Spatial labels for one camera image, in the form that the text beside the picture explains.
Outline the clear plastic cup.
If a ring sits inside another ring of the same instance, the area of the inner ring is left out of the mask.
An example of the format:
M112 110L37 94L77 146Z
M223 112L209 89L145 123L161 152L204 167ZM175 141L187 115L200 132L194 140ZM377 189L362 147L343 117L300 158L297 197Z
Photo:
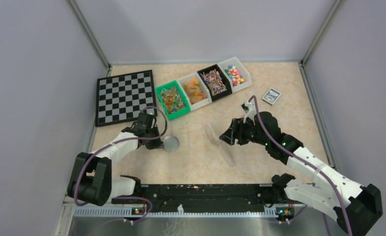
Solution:
M222 141L219 139L220 132L213 123L205 123L204 131L211 144L218 146L222 143Z

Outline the white bin colourful candies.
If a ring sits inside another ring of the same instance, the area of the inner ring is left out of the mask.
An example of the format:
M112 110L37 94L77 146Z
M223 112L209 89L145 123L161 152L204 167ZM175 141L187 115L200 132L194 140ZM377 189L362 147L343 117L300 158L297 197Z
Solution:
M236 93L252 85L250 72L245 68L237 57L231 57L218 62L223 74L231 83L232 92Z

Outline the green candy bin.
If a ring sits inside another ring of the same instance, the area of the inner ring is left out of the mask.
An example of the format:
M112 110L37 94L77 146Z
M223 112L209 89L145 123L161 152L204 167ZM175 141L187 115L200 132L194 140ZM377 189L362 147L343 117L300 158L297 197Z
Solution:
M155 88L158 100L169 120L175 120L191 112L187 96L179 82L171 81Z

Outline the white bin orange candies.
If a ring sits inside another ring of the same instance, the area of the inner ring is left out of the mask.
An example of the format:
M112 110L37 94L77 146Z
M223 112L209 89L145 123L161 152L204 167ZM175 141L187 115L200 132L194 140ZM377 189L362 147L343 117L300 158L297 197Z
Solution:
M177 82L181 85L190 110L194 111L212 102L210 92L197 72L179 78Z

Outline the clear plastic scoop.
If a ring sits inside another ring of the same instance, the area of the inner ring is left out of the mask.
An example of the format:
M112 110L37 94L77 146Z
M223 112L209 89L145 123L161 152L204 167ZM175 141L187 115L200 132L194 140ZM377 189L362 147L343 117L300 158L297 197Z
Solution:
M236 162L235 162L234 157L229 149L229 145L227 145L223 141L220 141L218 147L219 147L219 150L221 152L221 156L222 156L223 160L225 161L225 163L229 167L234 167L236 165Z

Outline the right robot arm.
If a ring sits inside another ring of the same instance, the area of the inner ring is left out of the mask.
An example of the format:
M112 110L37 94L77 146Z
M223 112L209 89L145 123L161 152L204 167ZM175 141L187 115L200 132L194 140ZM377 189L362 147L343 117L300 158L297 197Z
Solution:
M312 184L289 174L273 176L274 199L304 203L335 220L350 236L367 235L383 214L378 187L363 186L317 158L300 140L282 132L269 112L232 119L219 139L231 146L249 142L263 145L272 158L310 178Z

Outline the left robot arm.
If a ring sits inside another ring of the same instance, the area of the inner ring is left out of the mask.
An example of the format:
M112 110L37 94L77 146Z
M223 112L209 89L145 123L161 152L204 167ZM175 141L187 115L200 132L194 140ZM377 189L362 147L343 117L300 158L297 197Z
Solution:
M114 187L125 185L124 180L112 180L113 165L141 146L149 150L162 147L161 137L156 117L146 112L139 113L133 124L124 128L111 142L94 152L81 152L76 156L67 195L77 206L103 206Z

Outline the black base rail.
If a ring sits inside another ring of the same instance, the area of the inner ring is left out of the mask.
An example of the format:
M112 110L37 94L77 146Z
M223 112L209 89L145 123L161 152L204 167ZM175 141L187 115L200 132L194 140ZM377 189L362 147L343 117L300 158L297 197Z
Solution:
M152 204L153 213L273 213L294 217L295 203L272 184L141 184L130 196L111 199L113 204Z

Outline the black candy bin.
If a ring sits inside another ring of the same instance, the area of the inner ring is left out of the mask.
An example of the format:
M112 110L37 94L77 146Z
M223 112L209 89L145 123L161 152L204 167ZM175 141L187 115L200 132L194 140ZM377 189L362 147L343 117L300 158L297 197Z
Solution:
M217 64L201 69L197 73L209 90L212 102L233 93L228 78Z

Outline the blue playing card box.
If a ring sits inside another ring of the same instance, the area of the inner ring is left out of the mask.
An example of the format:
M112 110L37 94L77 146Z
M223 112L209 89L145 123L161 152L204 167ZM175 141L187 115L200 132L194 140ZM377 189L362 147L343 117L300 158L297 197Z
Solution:
M273 106L281 96L281 93L273 88L270 88L261 98L262 101Z

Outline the black grey chessboard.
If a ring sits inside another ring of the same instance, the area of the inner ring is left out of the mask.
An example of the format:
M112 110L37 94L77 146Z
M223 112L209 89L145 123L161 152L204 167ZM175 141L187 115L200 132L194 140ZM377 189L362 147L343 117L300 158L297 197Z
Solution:
M157 116L154 88L152 70L98 79L95 125L135 121L140 111Z

